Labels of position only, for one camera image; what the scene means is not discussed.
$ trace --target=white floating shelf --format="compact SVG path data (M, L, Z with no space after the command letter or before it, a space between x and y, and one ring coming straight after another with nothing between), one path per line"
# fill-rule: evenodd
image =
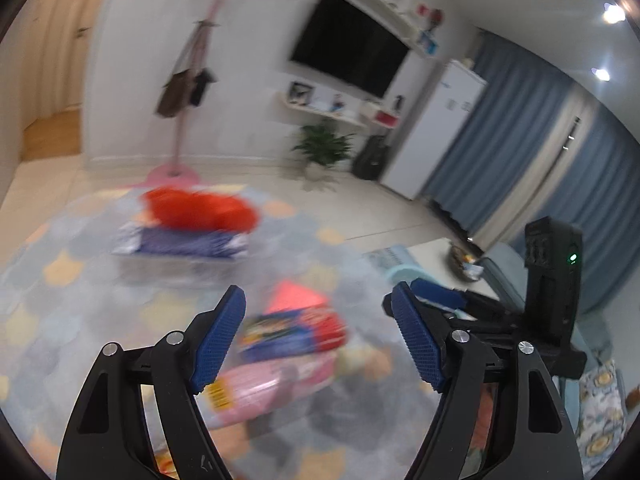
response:
M386 110L377 103L363 101L360 105L360 114L366 117L371 123L393 130L400 121L400 116L391 110Z
M399 35L403 40L413 40L417 33L418 27L412 23L406 16L401 14L397 8L389 5L385 0L368 0L377 12L387 17L390 21L394 22L396 29L399 31Z
M278 92L278 97L280 98L280 101L282 102L282 104L284 104L287 108L290 108L290 110L297 110L299 112L306 112L307 114L313 114L313 115L319 115L321 117L329 117L331 119L334 119L336 121L342 122L342 123L347 123L350 124L351 126L356 126L358 128L361 128L363 130L367 130L368 126L351 117L347 117L344 115L340 115L340 114L335 114L333 112L324 112L322 110L318 110L316 108L312 108L311 106L303 106L303 105L295 105L293 103L290 103L287 99L287 94L284 92Z

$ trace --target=blue gripper pad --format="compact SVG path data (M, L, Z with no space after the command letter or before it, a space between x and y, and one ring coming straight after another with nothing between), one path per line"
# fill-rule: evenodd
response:
M191 393L194 395L216 379L231 341L244 319L246 300L242 289L232 285L216 307L218 309L220 313L196 350L190 379Z
M457 290L428 282L422 278L417 278L411 282L411 291L419 298L423 298L430 303L446 306L452 310L464 310L466 307L465 298Z
M440 348L400 284L391 293L391 310L420 378L442 392L446 380L440 369Z

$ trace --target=blue curtain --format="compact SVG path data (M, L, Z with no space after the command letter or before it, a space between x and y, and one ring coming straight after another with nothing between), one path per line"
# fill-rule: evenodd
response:
M535 218L543 216L582 230L578 311L596 312L625 283L640 258L640 144L604 106ZM512 246L524 254L524 234Z
M573 83L517 44L483 36L474 72L486 89L423 191L470 234L536 156Z

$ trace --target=refrigerator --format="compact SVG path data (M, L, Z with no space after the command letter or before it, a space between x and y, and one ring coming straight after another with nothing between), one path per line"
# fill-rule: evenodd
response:
M380 182L415 199L456 139L485 85L486 81L462 63L447 63L422 110L412 114L414 125Z

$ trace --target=wooden door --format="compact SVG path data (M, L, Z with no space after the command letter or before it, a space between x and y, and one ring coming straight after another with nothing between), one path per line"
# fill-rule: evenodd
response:
M81 12L72 35L72 45L67 73L65 107L82 103L84 74L86 69L92 31L103 0L81 0Z
M34 0L34 11L27 25L22 64L22 127L29 126L42 115L40 95L47 33L57 0Z
M43 44L40 73L40 118L46 118L65 108L64 86L68 73L69 49L78 22L78 0L56 0Z

